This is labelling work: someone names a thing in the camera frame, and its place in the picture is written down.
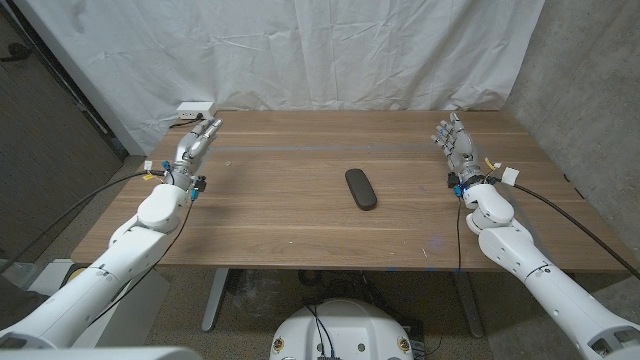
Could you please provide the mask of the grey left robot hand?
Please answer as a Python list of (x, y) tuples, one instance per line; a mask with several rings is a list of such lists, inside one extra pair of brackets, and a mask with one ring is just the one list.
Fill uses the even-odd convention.
[(196, 125), (178, 143), (173, 167), (194, 175), (202, 165), (209, 146), (217, 138), (217, 132), (222, 125), (222, 118), (205, 119)]

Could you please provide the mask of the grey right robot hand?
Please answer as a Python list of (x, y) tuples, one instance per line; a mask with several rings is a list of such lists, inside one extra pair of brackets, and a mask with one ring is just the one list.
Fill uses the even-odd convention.
[(442, 150), (449, 170), (457, 176), (460, 185), (471, 186), (484, 178), (473, 140), (455, 112), (449, 115), (448, 121), (436, 126), (431, 140)]

